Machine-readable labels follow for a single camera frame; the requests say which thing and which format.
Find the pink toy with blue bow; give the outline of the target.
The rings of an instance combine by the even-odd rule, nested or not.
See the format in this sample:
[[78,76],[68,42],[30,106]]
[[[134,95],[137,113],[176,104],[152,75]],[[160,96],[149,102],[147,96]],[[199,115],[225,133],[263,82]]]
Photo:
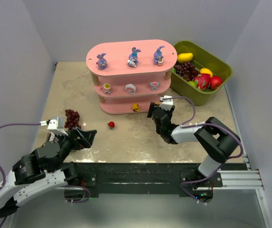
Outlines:
[[160,82],[149,82],[149,86],[151,91],[157,91],[158,88],[160,87]]

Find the red haired mermaid toy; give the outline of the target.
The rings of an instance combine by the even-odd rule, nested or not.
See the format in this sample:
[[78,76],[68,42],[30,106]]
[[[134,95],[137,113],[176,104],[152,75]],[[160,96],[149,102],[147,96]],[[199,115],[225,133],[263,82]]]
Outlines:
[[109,122],[107,125],[111,130],[115,128],[115,123],[114,122]]

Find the pink toy with white frill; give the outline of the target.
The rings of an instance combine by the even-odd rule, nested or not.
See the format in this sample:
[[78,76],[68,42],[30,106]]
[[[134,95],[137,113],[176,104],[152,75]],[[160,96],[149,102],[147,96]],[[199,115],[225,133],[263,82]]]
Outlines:
[[127,84],[125,90],[128,94],[133,95],[136,93],[136,86],[133,84]]

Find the pink toy with green centre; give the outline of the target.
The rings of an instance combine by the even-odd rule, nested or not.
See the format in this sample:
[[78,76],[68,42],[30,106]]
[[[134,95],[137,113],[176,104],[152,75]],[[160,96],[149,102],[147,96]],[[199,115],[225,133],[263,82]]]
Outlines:
[[102,90],[105,95],[110,95],[113,87],[109,83],[104,83],[102,86],[100,86],[100,90]]

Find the purple bunny toy blue ears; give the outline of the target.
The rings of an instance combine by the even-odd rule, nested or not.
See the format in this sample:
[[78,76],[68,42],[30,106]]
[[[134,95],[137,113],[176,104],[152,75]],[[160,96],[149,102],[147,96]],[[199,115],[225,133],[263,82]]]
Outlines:
[[132,50],[132,53],[128,57],[127,65],[129,67],[136,68],[138,65],[138,62],[139,62],[138,61],[138,53],[141,52],[141,50],[136,47],[133,47],[131,50]]

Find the purple bunny toy with cup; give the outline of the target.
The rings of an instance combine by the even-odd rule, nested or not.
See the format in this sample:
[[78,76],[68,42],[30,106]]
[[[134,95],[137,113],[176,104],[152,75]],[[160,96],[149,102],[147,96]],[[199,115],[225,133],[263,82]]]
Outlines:
[[154,65],[158,65],[158,66],[161,66],[163,65],[163,54],[162,54],[162,51],[161,49],[164,48],[165,46],[160,46],[157,48],[157,50],[155,51],[153,57],[154,57]]

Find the purple bunny toy red bow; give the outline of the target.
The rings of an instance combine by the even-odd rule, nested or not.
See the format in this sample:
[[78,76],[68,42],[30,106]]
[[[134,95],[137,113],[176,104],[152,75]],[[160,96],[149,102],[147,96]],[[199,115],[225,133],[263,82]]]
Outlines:
[[101,53],[97,55],[98,61],[96,62],[99,70],[104,70],[108,67],[107,60],[104,58],[106,53]]

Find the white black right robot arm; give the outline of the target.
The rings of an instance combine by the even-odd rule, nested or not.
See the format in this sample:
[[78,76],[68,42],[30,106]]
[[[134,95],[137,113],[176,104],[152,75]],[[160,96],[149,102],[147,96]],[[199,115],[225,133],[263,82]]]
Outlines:
[[237,134],[227,128],[215,117],[194,125],[174,124],[171,122],[174,106],[170,109],[152,102],[148,111],[156,125],[156,133],[168,144],[198,142],[207,152],[207,156],[193,174],[185,178],[185,183],[195,184],[210,179],[237,147],[243,152],[241,140]]

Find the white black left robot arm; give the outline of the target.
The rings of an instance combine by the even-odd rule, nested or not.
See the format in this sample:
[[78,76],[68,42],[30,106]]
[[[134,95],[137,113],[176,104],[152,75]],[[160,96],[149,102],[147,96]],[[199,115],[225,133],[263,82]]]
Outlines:
[[97,130],[78,127],[57,135],[31,154],[23,156],[0,183],[0,218],[9,216],[29,200],[58,187],[81,183],[78,165],[64,164],[71,151],[91,148]]

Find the green lime toy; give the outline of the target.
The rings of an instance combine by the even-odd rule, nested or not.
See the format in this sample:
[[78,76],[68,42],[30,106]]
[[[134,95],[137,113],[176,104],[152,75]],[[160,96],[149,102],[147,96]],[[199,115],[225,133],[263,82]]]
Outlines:
[[197,84],[196,84],[196,82],[194,82],[194,81],[189,81],[188,83],[189,83],[191,86],[193,86],[194,88],[197,87]]

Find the purple grape bunch in bin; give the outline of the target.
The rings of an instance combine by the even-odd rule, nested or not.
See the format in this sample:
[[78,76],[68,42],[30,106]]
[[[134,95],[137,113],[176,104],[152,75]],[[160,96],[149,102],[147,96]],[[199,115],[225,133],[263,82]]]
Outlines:
[[186,81],[192,81],[199,74],[199,71],[190,62],[176,62],[174,72]]

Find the red dragon fruit toy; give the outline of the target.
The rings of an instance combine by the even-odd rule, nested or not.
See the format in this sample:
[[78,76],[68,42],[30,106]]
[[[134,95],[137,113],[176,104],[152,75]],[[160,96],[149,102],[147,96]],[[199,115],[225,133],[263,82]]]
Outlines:
[[210,74],[201,73],[195,76],[193,78],[193,81],[195,82],[197,89],[204,91],[206,88],[209,87],[210,79],[211,79]]

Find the yellow mango toy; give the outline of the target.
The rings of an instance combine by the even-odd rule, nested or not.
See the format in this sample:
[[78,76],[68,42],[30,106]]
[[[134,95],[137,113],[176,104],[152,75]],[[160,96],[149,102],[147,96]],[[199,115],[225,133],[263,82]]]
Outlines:
[[177,56],[177,61],[180,63],[190,62],[193,59],[193,53],[181,53]]

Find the red apple toy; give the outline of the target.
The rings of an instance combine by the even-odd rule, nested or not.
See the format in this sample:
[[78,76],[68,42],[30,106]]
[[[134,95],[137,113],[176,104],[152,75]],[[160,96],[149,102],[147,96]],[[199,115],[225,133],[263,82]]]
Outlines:
[[223,80],[219,76],[213,76],[212,78],[210,78],[209,88],[211,90],[216,90],[222,83]]

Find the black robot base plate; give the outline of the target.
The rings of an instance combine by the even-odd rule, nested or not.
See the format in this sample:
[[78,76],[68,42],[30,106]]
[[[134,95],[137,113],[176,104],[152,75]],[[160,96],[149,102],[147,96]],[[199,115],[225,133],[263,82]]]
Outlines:
[[75,163],[61,165],[68,184],[67,199],[82,193],[97,198],[101,194],[163,194],[187,197],[193,194],[205,202],[212,191],[222,187],[220,173],[209,179],[202,176],[197,163]]

